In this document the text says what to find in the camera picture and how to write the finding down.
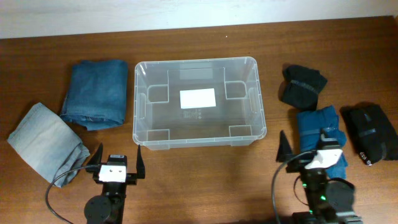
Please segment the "white wall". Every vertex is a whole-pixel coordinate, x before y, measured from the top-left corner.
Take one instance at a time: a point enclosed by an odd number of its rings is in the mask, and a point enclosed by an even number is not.
[[[0,38],[398,14],[398,0],[0,0]]]

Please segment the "black folded cloth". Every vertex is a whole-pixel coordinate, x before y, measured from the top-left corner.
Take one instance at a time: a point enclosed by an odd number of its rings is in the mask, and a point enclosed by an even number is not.
[[[397,133],[379,105],[342,108],[341,114],[365,164],[398,160]]]
[[[303,111],[316,110],[318,95],[328,80],[318,70],[291,65],[283,71],[288,85],[282,101]]]

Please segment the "brown wooden surface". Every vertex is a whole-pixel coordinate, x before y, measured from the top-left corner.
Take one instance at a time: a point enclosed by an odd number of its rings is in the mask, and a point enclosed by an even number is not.
[[[123,126],[86,131],[72,125],[93,152],[125,154],[135,172],[132,140],[134,66],[141,61],[252,56],[258,62],[267,136],[247,147],[197,147],[150,151],[143,148],[147,178],[127,190],[124,223],[231,223],[273,216],[271,178],[279,131],[298,144],[296,110],[278,100],[288,63],[316,68],[328,84],[318,108],[381,105],[398,129],[398,27],[393,17],[286,22],[199,29],[155,30],[0,40],[0,222],[61,223],[45,206],[47,183],[6,139],[37,102],[60,111],[71,65],[80,60],[119,58],[129,64],[128,103]],[[346,131],[340,121],[341,130]],[[398,223],[398,162],[368,167],[344,147],[348,180],[356,188],[355,210],[365,223]],[[281,173],[277,206],[281,215],[307,211],[294,197],[297,174]],[[304,198],[303,190],[299,196]],[[85,223],[83,208],[101,193],[81,172],[50,203],[74,223]]]

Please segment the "folded blue denim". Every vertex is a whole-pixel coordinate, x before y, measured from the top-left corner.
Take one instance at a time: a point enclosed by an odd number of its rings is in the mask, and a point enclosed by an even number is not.
[[[74,65],[60,117],[89,131],[122,125],[126,116],[127,76],[127,63],[122,60],[85,60]]]
[[[329,138],[336,138],[340,146],[346,144],[344,132],[338,129],[339,118],[333,106],[322,110],[304,111],[297,114],[298,131],[300,133],[300,150],[302,152],[316,149],[320,140],[320,131],[324,129]],[[330,178],[346,178],[346,167],[348,163],[344,154],[339,161],[328,168],[326,173]]]
[[[60,174],[80,167],[90,155],[81,139],[41,103],[29,110],[7,141],[50,183]],[[76,175],[77,171],[63,176],[55,185],[63,187]]]

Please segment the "plastic storage bin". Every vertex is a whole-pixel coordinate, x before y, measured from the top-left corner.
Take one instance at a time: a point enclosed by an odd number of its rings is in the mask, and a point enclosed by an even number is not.
[[[132,138],[151,150],[247,146],[267,133],[252,57],[140,62]]]

